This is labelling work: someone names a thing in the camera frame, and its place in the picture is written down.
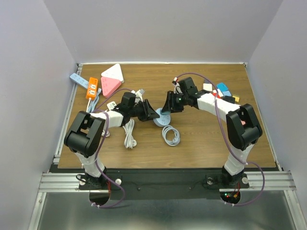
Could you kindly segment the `light blue round socket base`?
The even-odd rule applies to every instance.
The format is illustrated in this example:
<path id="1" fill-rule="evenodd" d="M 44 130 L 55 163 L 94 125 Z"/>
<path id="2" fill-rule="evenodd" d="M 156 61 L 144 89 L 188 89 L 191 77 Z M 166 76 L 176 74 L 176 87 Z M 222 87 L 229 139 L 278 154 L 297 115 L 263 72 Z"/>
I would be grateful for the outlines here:
<path id="1" fill-rule="evenodd" d="M 162 111 L 162 108 L 156 109 L 156 113 L 159 115 L 159 118 L 154 118 L 153 122 L 158 127 L 165 127 L 165 126 L 170 124 L 171 116 L 170 116 L 170 114 L 162 114 L 161 111 Z"/>

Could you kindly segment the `orange USB power strip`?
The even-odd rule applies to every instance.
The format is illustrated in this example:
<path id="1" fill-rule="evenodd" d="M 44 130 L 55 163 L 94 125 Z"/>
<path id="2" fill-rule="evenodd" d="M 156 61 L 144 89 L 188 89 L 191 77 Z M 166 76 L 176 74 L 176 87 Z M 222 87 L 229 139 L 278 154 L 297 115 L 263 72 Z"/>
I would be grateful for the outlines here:
<path id="1" fill-rule="evenodd" d="M 97 90 L 98 90 L 98 79 L 90 77 L 86 93 L 86 99 L 94 100 L 97 95 Z"/>

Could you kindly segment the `black cube socket adapter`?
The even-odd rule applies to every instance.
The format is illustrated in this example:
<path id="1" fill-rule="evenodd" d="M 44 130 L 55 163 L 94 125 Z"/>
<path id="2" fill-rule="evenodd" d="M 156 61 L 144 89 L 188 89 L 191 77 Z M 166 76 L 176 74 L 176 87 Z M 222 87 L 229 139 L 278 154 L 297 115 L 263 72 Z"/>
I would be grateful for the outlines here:
<path id="1" fill-rule="evenodd" d="M 228 103 L 232 103 L 232 104 L 236 103 L 236 100 L 233 96 L 224 96 L 223 100 L 228 102 Z"/>

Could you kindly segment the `yellow plug adapter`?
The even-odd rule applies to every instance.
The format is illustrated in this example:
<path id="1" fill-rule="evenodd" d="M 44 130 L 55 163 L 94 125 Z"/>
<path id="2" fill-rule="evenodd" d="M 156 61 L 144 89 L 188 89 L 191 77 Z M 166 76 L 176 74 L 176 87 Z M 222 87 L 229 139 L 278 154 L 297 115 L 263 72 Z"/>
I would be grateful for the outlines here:
<path id="1" fill-rule="evenodd" d="M 239 96 L 233 95 L 232 97 L 235 99 L 236 103 L 239 103 L 239 101 L 240 101 L 240 97 Z"/>

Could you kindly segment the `red cube socket adapter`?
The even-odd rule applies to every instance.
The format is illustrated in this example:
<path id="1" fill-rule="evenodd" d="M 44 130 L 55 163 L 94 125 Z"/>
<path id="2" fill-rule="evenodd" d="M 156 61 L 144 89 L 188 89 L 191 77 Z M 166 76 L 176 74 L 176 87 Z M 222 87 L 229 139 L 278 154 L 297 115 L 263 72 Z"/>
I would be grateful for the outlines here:
<path id="1" fill-rule="evenodd" d="M 218 90 L 213 90 L 212 92 L 213 96 L 216 96 L 217 98 L 221 98 L 221 91 L 218 89 Z"/>

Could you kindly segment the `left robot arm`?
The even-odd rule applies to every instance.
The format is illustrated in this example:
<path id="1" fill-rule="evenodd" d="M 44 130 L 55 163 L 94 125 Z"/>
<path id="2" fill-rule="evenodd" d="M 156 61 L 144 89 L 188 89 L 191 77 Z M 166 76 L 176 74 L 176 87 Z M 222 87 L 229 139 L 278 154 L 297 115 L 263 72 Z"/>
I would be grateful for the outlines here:
<path id="1" fill-rule="evenodd" d="M 77 114 L 65 135 L 64 145 L 75 153 L 85 169 L 85 177 L 80 178 L 80 182 L 97 189 L 106 185 L 107 177 L 102 174 L 106 168 L 97 156 L 102 133 L 110 127 L 126 125 L 133 117 L 144 122 L 160 116 L 147 99 L 137 101 L 137 95 L 132 92 L 125 92 L 121 102 L 108 112 L 91 114 L 80 111 Z"/>

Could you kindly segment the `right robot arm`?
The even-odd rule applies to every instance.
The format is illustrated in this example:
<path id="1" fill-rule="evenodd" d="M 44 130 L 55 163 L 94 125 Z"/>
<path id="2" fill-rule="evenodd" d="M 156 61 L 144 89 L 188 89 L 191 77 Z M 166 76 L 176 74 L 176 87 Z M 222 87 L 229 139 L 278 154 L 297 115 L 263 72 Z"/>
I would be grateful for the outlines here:
<path id="1" fill-rule="evenodd" d="M 222 167 L 221 183 L 226 187 L 233 186 L 248 164 L 249 152 L 262 136 L 254 108 L 250 104 L 227 102 L 210 91 L 198 90 L 191 77 L 181 80 L 174 78 L 173 84 L 175 88 L 168 91 L 162 114 L 182 112 L 184 106 L 189 105 L 215 115 L 219 123 L 225 121 L 227 129 L 221 132 L 229 155 Z"/>

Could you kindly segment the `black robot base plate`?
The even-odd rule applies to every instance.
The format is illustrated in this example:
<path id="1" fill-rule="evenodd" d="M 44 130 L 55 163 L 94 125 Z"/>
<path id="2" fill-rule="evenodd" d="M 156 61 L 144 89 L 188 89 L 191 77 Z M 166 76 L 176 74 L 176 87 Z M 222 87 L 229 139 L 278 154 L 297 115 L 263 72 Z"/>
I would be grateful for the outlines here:
<path id="1" fill-rule="evenodd" d="M 107 199 L 166 200 L 220 199 L 238 200 L 240 190 L 249 188 L 247 175 L 230 178 L 219 169 L 201 170 L 110 170 L 109 179 L 78 174 L 79 190 L 89 191 L 91 201 Z"/>

